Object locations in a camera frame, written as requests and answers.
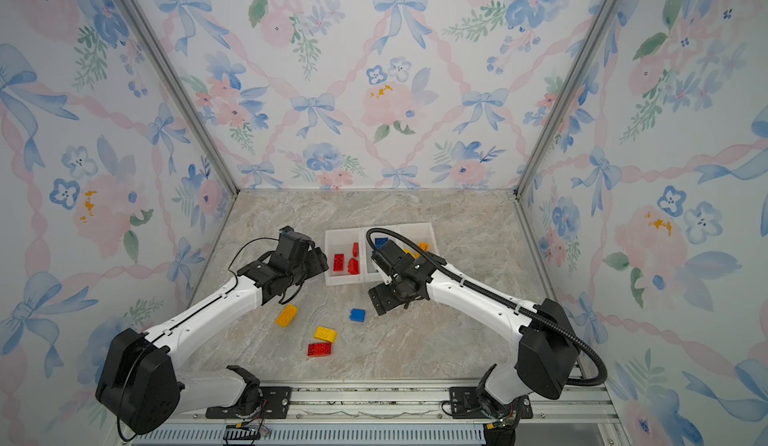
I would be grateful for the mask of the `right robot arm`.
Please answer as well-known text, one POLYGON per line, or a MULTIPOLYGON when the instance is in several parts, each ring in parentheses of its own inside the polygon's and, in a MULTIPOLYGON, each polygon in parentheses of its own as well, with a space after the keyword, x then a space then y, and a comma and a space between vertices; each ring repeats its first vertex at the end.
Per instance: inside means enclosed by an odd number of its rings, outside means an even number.
POLYGON ((432 300, 472 317, 511 347, 511 360, 491 366, 476 389, 486 410, 508 406, 531 393, 550 400, 560 398, 578 349, 570 338, 526 315, 539 313, 571 334, 563 308, 554 301, 537 304, 504 295, 435 254, 415 257, 393 240, 384 242, 370 256, 383 278, 369 291, 378 314, 405 308, 414 301, 432 300))

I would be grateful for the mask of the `red lego brick front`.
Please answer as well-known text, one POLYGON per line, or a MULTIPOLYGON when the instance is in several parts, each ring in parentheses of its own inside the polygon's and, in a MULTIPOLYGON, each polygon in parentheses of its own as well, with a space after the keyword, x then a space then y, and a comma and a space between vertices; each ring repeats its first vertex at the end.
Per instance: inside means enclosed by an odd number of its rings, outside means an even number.
POLYGON ((307 347, 308 357, 327 357, 332 354, 333 344, 330 342, 310 343, 307 347))

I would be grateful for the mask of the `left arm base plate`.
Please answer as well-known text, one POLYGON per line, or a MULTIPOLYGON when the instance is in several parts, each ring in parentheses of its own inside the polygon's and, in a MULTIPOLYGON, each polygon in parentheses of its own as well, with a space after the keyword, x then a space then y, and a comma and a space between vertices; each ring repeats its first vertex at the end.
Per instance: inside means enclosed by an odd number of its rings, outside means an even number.
POLYGON ((289 386, 260 387, 258 393, 251 393, 240 399, 234 406, 210 407, 205 412, 207 419, 286 419, 291 404, 293 389, 289 386))

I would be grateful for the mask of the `long red lego brick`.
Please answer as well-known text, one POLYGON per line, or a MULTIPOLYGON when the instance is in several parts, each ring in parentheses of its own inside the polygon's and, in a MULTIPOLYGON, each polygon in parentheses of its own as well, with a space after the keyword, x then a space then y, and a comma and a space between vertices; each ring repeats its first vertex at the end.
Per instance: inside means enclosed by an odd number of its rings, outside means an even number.
POLYGON ((333 272, 341 273, 346 268, 345 255, 343 253, 337 253, 333 256, 333 272))

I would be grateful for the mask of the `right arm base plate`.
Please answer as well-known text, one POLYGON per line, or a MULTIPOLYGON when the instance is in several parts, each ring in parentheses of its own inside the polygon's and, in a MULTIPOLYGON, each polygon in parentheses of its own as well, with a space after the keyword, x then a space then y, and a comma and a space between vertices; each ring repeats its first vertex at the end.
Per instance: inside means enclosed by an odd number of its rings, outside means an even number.
POLYGON ((449 398, 441 404, 443 413, 456 419, 488 419, 494 421, 532 419, 531 401, 527 395, 502 404, 477 387, 453 386, 449 398))

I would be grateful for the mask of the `white three-compartment bin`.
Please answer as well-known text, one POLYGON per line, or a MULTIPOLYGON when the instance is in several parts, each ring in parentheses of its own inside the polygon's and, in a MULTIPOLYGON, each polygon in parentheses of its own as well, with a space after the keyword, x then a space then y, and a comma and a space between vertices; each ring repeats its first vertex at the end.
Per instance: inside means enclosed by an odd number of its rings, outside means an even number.
MULTIPOLYGON (((386 229, 395 231, 403 235, 417 245, 425 242, 429 245, 427 252, 439 254, 434 228, 431 222, 404 223, 386 225, 386 229)), ((326 230, 324 235, 323 251, 327 255, 329 269, 324 273, 325 283, 328 286, 341 286, 350 284, 362 284, 370 282, 380 282, 382 277, 378 267, 371 259, 372 248, 366 239, 366 232, 370 226, 354 227, 345 229, 326 230), (352 246, 354 242, 359 242, 359 266, 360 273, 351 275, 347 271, 347 265, 352 256, 352 246), (344 272, 333 272, 333 256, 337 253, 345 255, 346 268, 344 272)))

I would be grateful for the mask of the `long yellow lego brick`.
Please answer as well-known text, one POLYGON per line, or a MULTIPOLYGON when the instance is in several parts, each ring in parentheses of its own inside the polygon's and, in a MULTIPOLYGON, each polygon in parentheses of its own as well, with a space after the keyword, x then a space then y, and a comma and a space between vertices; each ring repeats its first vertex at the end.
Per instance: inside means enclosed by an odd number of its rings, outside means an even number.
POLYGON ((281 328, 287 328, 296 318, 297 313, 298 308, 296 306, 287 304, 276 318, 275 323, 281 328))

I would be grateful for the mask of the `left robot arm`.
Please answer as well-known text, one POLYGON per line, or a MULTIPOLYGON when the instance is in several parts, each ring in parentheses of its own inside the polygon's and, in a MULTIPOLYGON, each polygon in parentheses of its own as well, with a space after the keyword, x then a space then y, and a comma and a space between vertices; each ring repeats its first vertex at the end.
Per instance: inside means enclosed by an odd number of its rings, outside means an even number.
POLYGON ((95 398, 116 418, 143 435, 176 414, 220 409, 252 418, 265 405, 259 379, 229 365, 214 372, 189 373, 187 359, 241 316, 273 299, 286 303, 290 288, 325 273, 328 259, 307 235, 286 226, 276 246, 230 272, 230 279, 171 319, 138 332, 127 328, 109 345, 95 398))

